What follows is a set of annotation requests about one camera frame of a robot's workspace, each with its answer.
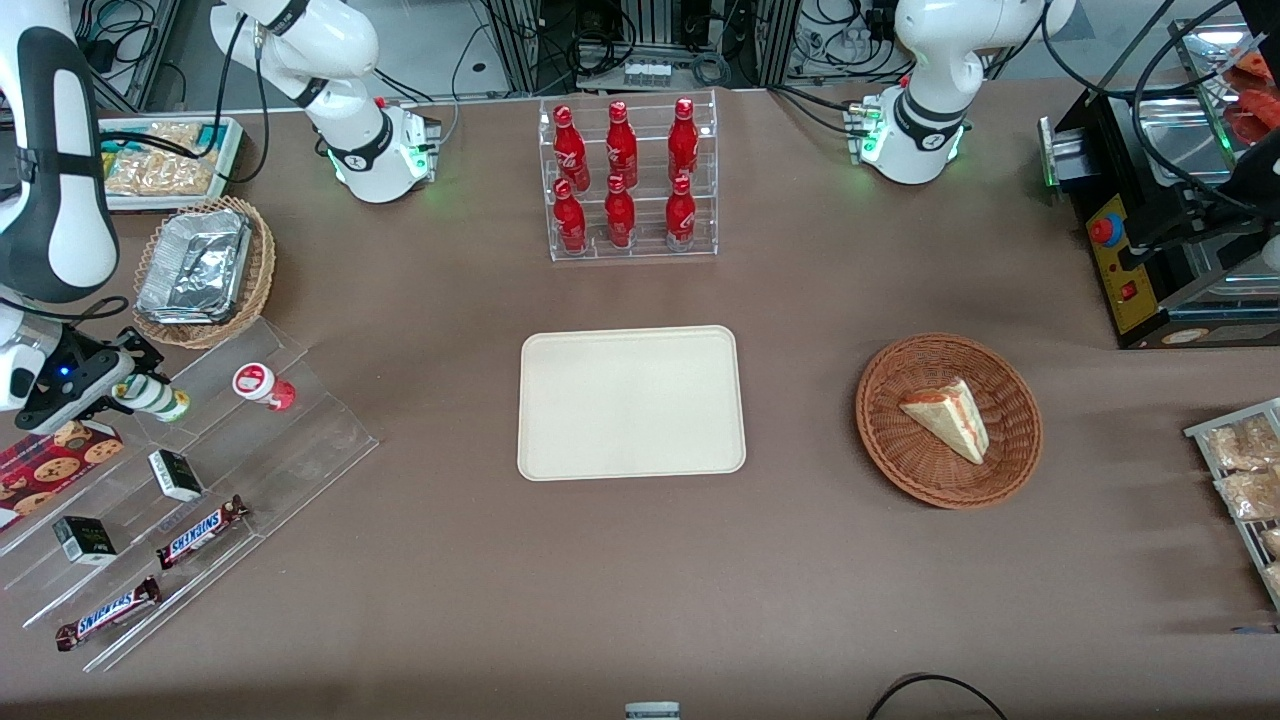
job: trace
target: small black box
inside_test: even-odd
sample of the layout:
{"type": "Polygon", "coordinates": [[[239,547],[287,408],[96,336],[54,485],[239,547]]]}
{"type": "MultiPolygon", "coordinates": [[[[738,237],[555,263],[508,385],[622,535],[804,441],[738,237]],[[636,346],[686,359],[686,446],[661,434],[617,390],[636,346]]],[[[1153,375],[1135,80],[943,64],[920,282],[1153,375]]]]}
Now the small black box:
{"type": "Polygon", "coordinates": [[[160,483],[160,492],[180,502],[200,500],[204,489],[186,457],[172,450],[157,450],[147,460],[151,461],[151,474],[160,483]]]}
{"type": "Polygon", "coordinates": [[[54,534],[72,562],[106,565],[115,559],[115,547],[101,520],[64,515],[54,523],[54,534]]]}

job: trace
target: clear acrylic shelf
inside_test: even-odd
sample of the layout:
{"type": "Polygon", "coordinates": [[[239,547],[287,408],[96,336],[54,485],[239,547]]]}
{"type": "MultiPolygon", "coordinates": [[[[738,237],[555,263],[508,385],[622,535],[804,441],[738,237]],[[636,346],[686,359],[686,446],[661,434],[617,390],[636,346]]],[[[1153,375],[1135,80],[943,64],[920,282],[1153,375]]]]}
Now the clear acrylic shelf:
{"type": "Polygon", "coordinates": [[[157,607],[137,611],[73,651],[82,653],[86,671],[111,667],[378,446],[351,410],[325,391],[302,361],[303,352],[259,319],[174,377],[174,387],[192,397],[182,421],[102,418],[118,429],[129,427],[129,452],[69,488],[68,500],[46,503],[58,507],[41,509],[38,518],[14,528],[20,538],[0,557],[4,602],[18,609],[26,628],[47,634],[50,652],[56,652],[59,626],[155,575],[164,597],[157,607]],[[232,391],[233,373],[250,361],[266,363],[293,383],[298,397],[292,407],[271,413],[232,391]],[[157,447],[187,456],[206,491],[198,501],[182,503],[161,495],[147,464],[157,447]],[[161,570],[155,551],[233,495],[250,514],[177,566],[161,570]],[[50,527],[61,515],[100,519],[119,556],[104,566],[68,562],[50,527]]]}
{"type": "Polygon", "coordinates": [[[667,92],[626,96],[627,115],[636,131],[640,154],[639,184],[631,188],[636,205],[636,238],[627,250],[618,250],[609,242],[604,217],[604,199],[608,195],[605,184],[609,177],[604,138],[609,132],[609,101],[613,97],[572,96],[556,100],[543,100],[539,108],[538,147],[541,160],[543,202],[547,206],[547,237],[553,261],[593,261],[627,259],[680,259],[685,256],[707,256],[719,252],[719,218],[717,200],[718,182],[718,119],[716,94],[667,92]],[[667,135],[675,119],[676,100],[690,97],[694,101],[694,123],[698,126],[698,169],[691,181],[690,192],[698,211],[694,217],[694,241],[685,252],[673,252],[667,247],[667,197],[671,196],[671,178],[667,174],[667,135]],[[552,183],[559,177],[556,164],[556,124],[550,113],[557,105],[568,105],[573,110],[573,124],[586,142],[586,167],[591,172],[591,186],[577,195],[586,213],[586,252],[570,255],[564,252],[556,231],[556,217],[552,213],[556,196],[552,183]]]}

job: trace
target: brown wicker basket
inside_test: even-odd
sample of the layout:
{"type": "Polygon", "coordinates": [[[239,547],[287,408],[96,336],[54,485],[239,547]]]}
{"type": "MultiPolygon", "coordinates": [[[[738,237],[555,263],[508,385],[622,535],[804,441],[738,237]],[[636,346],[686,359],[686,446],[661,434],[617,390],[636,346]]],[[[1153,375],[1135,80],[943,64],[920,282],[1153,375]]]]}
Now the brown wicker basket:
{"type": "Polygon", "coordinates": [[[911,496],[955,510],[1009,500],[1039,462],[1044,445],[1039,407],[1014,368],[960,336],[929,333],[881,350],[863,372],[855,398],[858,432],[876,465],[911,496]],[[987,425],[982,465],[960,457],[899,407],[919,389],[964,378],[987,425]]]}
{"type": "MultiPolygon", "coordinates": [[[[266,306],[266,296],[271,292],[271,273],[275,272],[275,240],[271,237],[271,228],[262,222],[262,215],[248,202],[239,197],[219,197],[191,208],[183,208],[174,213],[211,213],[214,210],[237,210],[243,213],[253,223],[253,236],[250,238],[248,258],[244,259],[244,279],[241,283],[239,307],[230,320],[221,325],[161,325],[152,323],[133,311],[133,320],[138,331],[150,340],[165,345],[177,345],[189,350],[206,350],[219,342],[236,337],[262,314],[266,306]]],[[[151,241],[142,251],[142,261],[133,274],[133,292],[137,296],[142,291],[142,281],[147,277],[147,268],[151,266],[151,255],[155,252],[156,241],[160,237],[160,227],[151,233],[151,241]]]]}

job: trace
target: brown tablecloth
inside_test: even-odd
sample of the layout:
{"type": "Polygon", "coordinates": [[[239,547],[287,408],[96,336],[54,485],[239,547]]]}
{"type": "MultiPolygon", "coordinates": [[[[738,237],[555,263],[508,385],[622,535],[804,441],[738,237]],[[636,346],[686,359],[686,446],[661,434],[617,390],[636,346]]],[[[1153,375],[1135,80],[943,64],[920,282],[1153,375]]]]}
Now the brown tablecloth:
{"type": "MultiPolygon", "coordinates": [[[[835,719],[919,670],[1011,717],[1266,716],[1280,638],[1228,633],[1268,603],[1181,428],[1280,395],[1280,355],[1114,350],[1039,181],[1036,119],[1075,95],[992,83],[960,158],[900,187],[771,95],[721,92],[721,256],[612,268],[547,258],[536,102],[466,106],[439,182],[385,206],[274,115],[242,190],[279,247],[266,315],[384,445],[110,673],[0,607],[0,716],[835,719]],[[737,336],[741,471],[520,477],[527,336],[703,323],[737,336]],[[923,506],[858,441],[863,365],[923,331],[1037,393],[1043,461],[1002,506],[923,506]]],[[[118,288],[156,222],[119,219],[118,288]]],[[[977,707],[904,694],[883,716],[977,707]]]]}

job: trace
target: red bottle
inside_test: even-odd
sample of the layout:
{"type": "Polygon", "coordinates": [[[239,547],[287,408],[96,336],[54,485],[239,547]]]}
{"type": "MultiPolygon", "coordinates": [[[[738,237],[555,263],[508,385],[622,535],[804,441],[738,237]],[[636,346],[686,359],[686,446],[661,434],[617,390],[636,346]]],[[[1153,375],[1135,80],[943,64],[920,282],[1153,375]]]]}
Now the red bottle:
{"type": "Polygon", "coordinates": [[[556,191],[556,205],[552,214],[556,215],[556,229],[561,236],[561,245],[570,255],[586,252],[586,215],[582,214],[582,204],[573,197],[573,187],[564,178],[556,178],[552,186],[556,191]]]}
{"type": "Polygon", "coordinates": [[[556,164],[561,176],[573,183],[573,190],[585,192],[591,186],[591,172],[586,169],[586,143],[573,127],[573,113],[567,105],[557,105],[552,118],[556,119],[556,164]]]}
{"type": "Polygon", "coordinates": [[[689,176],[680,176],[671,183],[667,199],[667,247],[684,252],[694,243],[694,213],[698,211],[689,195],[689,176]]]}
{"type": "Polygon", "coordinates": [[[609,219],[609,242],[618,250],[631,247],[636,238],[636,204],[627,192],[627,183],[618,173],[609,176],[609,196],[604,199],[609,219]]]}
{"type": "Polygon", "coordinates": [[[676,100],[676,122],[667,136],[667,151],[671,155],[667,174],[672,182],[681,173],[694,177],[698,169],[698,126],[694,124],[694,101],[689,97],[676,100]]]}
{"type": "Polygon", "coordinates": [[[636,151],[636,131],[627,120],[627,104],[609,102],[609,135],[604,138],[609,152],[609,173],[622,176],[627,187],[640,182],[640,156],[636,151]]]}

